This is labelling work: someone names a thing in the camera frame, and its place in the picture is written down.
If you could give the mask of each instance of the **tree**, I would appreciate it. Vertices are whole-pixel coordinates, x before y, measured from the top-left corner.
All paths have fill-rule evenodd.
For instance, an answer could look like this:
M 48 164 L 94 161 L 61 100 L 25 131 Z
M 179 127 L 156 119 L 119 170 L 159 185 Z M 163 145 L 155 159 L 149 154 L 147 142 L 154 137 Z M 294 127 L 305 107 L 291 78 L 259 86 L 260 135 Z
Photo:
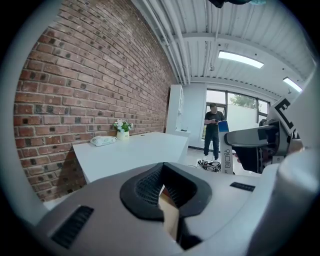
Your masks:
M 236 106 L 241 106 L 249 109 L 256 109 L 256 99 L 250 98 L 243 95 L 235 94 L 232 98 L 230 98 L 231 104 Z

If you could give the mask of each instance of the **fluorescent light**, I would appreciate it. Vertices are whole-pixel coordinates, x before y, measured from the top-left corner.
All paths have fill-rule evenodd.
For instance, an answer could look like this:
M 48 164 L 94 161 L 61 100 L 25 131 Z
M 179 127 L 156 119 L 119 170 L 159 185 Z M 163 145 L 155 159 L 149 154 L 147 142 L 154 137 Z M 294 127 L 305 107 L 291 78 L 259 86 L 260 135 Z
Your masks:
M 302 92 L 302 89 L 292 80 L 290 80 L 289 77 L 284 78 L 283 81 L 290 85 L 293 89 L 297 90 L 299 93 Z
M 227 60 L 232 60 L 232 61 L 236 61 L 236 62 L 242 62 L 251 66 L 254 66 L 258 69 L 260 69 L 264 64 L 256 61 L 252 58 L 248 58 L 239 54 L 235 54 L 235 53 L 231 53 L 231 52 L 227 52 L 227 51 L 220 51 L 219 52 L 219 58 L 221 59 L 227 59 Z

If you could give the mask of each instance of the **man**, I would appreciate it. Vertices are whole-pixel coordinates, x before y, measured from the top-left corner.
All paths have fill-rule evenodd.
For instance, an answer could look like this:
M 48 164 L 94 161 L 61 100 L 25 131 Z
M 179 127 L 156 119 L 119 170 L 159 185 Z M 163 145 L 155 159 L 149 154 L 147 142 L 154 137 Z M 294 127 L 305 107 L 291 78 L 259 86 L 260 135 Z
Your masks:
M 217 160 L 219 157 L 219 130 L 218 122 L 225 120 L 224 114 L 218 111 L 217 104 L 210 104 L 210 112 L 205 114 L 204 124 L 206 125 L 205 129 L 205 138 L 204 138 L 204 157 L 203 160 L 207 160 L 209 154 L 209 146 L 212 141 L 213 144 L 213 155 L 214 160 Z

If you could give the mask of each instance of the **white table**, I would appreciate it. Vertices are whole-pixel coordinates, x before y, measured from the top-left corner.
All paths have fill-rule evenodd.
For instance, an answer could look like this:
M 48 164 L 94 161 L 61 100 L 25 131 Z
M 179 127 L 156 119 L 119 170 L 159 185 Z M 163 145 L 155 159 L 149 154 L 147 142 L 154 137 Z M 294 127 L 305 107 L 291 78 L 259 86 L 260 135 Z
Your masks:
M 89 184 L 100 178 L 154 163 L 183 164 L 188 150 L 188 138 L 150 132 L 104 146 L 75 144 L 73 149 Z

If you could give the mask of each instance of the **black logo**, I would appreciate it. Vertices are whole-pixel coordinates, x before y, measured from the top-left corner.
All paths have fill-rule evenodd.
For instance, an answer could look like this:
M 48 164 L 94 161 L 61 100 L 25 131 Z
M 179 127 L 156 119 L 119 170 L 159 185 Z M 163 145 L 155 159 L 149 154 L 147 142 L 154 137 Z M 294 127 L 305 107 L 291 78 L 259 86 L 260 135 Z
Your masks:
M 283 99 L 283 101 L 281 101 L 274 108 L 280 114 L 282 119 L 285 121 L 286 125 L 291 130 L 291 128 L 294 127 L 294 124 L 292 122 L 289 122 L 288 119 L 286 118 L 286 116 L 283 113 L 283 111 L 285 111 L 289 106 L 290 106 L 290 102 L 285 98 L 285 99 Z

